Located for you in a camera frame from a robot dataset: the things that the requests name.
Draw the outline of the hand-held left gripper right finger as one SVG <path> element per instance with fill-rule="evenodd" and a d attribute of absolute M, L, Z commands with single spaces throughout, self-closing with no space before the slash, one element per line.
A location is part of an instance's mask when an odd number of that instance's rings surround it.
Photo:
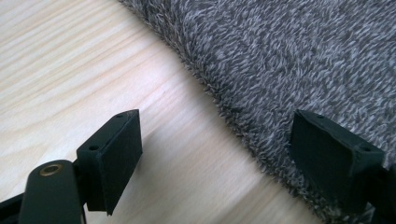
<path fill-rule="evenodd" d="M 297 110 L 290 156 L 328 203 L 359 213 L 367 204 L 366 183 L 382 167 L 385 152 L 324 116 Z"/>

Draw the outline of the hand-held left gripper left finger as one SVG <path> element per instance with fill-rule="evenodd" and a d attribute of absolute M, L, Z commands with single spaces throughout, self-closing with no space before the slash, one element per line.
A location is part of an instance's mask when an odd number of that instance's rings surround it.
<path fill-rule="evenodd" d="M 89 211 L 113 214 L 142 153 L 138 109 L 113 116 L 77 149 Z"/>

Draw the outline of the grey fluffy towel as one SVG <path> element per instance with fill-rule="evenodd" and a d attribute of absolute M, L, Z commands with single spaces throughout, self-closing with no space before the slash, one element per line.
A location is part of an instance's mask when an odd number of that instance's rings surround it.
<path fill-rule="evenodd" d="M 374 209 L 327 202 L 290 159 L 296 110 L 321 114 L 396 163 L 396 0 L 120 0 L 205 85 L 262 170 L 325 224 Z"/>

